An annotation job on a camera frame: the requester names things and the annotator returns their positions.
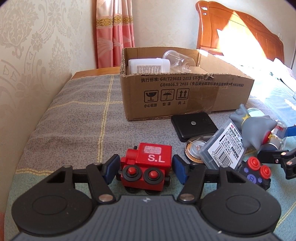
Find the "gray cat figurine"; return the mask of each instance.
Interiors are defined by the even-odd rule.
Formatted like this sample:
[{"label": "gray cat figurine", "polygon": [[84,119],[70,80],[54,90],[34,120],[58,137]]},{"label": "gray cat figurine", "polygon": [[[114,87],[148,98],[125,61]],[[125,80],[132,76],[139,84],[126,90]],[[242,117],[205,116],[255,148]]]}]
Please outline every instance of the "gray cat figurine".
[{"label": "gray cat figurine", "polygon": [[253,146],[256,150],[268,141],[271,131],[277,125],[268,115],[251,117],[243,104],[229,118],[241,132],[244,148]]}]

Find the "umbrella symbol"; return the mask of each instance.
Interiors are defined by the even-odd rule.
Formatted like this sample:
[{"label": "umbrella symbol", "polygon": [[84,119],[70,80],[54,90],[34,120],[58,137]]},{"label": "umbrella symbol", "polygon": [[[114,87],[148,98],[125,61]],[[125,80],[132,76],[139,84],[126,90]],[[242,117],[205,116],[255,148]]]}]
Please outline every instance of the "umbrella symbol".
[{"label": "umbrella symbol", "polygon": [[166,96],[166,100],[167,100],[167,99],[168,99],[168,96],[169,96],[169,95],[172,95],[172,91],[168,91],[168,92],[164,93],[163,95]]}]

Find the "gold curtain trim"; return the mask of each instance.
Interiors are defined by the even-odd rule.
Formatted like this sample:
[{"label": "gold curtain trim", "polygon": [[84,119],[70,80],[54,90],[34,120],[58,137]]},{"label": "gold curtain trim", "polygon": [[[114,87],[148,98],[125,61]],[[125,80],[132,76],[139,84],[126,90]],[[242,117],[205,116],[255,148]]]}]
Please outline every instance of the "gold curtain trim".
[{"label": "gold curtain trim", "polygon": [[111,16],[97,18],[96,19],[96,27],[110,27],[113,25],[120,25],[120,24],[131,24],[133,23],[132,16],[124,16],[116,15],[113,18]]}]

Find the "metal rivet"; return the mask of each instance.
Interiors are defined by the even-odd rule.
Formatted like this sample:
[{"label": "metal rivet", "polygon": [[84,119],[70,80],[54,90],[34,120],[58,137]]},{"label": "metal rivet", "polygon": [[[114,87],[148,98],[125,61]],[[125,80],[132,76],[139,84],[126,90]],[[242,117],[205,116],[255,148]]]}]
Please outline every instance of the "metal rivet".
[{"label": "metal rivet", "polygon": [[109,202],[113,200],[113,196],[110,194],[102,194],[99,196],[99,200],[101,202]]},{"label": "metal rivet", "polygon": [[194,199],[194,196],[190,193],[184,193],[180,195],[180,199],[185,202],[190,202]]}]

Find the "red button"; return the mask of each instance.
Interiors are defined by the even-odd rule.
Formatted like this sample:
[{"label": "red button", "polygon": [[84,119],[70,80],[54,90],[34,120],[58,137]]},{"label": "red button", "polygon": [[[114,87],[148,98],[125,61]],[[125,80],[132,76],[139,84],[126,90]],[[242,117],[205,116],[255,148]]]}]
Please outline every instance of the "red button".
[{"label": "red button", "polygon": [[268,131],[263,139],[262,145],[266,144],[269,141],[269,136],[271,135],[271,131]]},{"label": "red button", "polygon": [[268,179],[271,176],[271,170],[267,165],[262,165],[260,167],[260,175],[264,178],[264,179]]},{"label": "red button", "polygon": [[158,178],[159,174],[157,171],[151,171],[148,173],[148,177],[151,178],[151,179],[156,179]]},{"label": "red button", "polygon": [[251,168],[253,171],[258,171],[260,168],[260,162],[254,156],[249,157],[249,159],[247,160],[247,164],[249,168]]},{"label": "red button", "polygon": [[135,167],[130,167],[128,168],[127,173],[131,176],[135,175],[137,173],[137,169]]}]

